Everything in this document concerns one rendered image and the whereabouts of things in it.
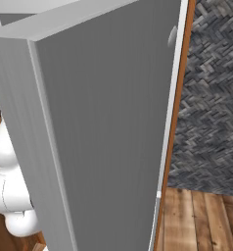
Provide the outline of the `brown wooden cabinet panel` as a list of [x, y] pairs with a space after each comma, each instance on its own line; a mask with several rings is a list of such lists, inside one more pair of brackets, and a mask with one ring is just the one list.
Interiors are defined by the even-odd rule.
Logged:
[[156, 251], [159, 244], [160, 226], [163, 217], [163, 204], [167, 188], [167, 179], [173, 150], [173, 140], [177, 126], [195, 6], [196, 0], [181, 0], [164, 128], [163, 151], [158, 180], [156, 206], [148, 251]]

